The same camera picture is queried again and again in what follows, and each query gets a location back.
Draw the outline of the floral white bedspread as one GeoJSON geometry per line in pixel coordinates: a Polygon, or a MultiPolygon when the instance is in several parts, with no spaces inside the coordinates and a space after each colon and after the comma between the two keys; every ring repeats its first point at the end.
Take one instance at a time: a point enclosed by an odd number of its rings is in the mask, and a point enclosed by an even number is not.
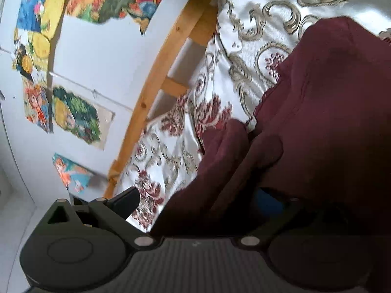
{"type": "Polygon", "coordinates": [[[347,16],[383,39],[390,36],[390,0],[218,0],[218,8],[217,31],[194,86],[146,124],[116,185],[116,193],[139,190],[127,221],[143,232],[196,177],[206,129],[232,118],[254,129],[254,109],[307,27],[347,16]]]}

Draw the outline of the red-haired cartoon girl poster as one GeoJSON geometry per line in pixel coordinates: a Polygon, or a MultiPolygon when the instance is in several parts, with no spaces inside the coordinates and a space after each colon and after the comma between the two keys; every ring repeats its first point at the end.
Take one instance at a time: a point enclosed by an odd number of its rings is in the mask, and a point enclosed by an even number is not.
{"type": "Polygon", "coordinates": [[[22,90],[26,119],[49,133],[50,118],[45,88],[23,77],[22,90]]]}

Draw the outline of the autumn scene cartoon poster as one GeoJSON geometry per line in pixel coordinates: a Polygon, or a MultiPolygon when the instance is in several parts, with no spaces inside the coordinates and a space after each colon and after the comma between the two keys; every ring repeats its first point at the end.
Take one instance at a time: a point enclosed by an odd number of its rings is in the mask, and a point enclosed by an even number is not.
{"type": "Polygon", "coordinates": [[[162,0],[69,0],[65,13],[95,24],[131,17],[144,34],[162,0]]]}

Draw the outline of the maroon small garment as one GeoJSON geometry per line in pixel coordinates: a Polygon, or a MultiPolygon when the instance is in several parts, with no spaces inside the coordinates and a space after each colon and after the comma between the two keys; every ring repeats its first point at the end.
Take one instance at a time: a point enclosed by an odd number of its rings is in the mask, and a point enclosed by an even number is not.
{"type": "Polygon", "coordinates": [[[390,43],[348,17],[309,27],[255,110],[206,130],[196,178],[152,234],[266,236],[262,253],[287,281],[330,291],[390,291],[390,43]],[[257,191],[284,209],[264,216],[257,191]]]}

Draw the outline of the orange sun cartoon poster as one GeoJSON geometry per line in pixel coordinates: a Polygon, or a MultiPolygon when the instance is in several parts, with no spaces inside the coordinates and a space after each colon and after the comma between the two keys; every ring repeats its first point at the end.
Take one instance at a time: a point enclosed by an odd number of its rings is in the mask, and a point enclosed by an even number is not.
{"type": "Polygon", "coordinates": [[[50,42],[42,34],[15,29],[12,53],[13,69],[32,84],[47,86],[50,42]]]}

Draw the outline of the yellow blue cartoon poster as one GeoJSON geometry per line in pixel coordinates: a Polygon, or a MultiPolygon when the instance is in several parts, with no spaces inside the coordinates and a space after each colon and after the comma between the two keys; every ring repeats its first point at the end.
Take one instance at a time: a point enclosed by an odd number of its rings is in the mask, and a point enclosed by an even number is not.
{"type": "Polygon", "coordinates": [[[56,32],[65,0],[21,0],[17,29],[37,32],[51,40],[56,32]]]}

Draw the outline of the small fairy cartoon poster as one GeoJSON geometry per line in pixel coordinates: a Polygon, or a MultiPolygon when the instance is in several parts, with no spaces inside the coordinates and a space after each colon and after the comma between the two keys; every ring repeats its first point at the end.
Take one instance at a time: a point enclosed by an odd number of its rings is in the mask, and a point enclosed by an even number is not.
{"type": "Polygon", "coordinates": [[[64,186],[70,191],[83,192],[94,176],[91,171],[59,154],[53,155],[52,162],[64,186]]]}

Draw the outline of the wooden bed frame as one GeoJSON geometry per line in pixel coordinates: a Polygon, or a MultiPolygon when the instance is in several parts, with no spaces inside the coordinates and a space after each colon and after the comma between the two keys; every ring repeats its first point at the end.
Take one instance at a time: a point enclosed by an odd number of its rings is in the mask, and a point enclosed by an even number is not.
{"type": "Polygon", "coordinates": [[[200,46],[206,46],[215,32],[218,8],[210,5],[212,0],[189,0],[171,28],[152,68],[146,78],[141,94],[133,110],[121,149],[108,174],[108,186],[104,198],[113,197],[119,175],[130,158],[143,128],[148,123],[148,113],[160,90],[179,97],[187,87],[168,76],[183,44],[189,38],[200,46]]]}

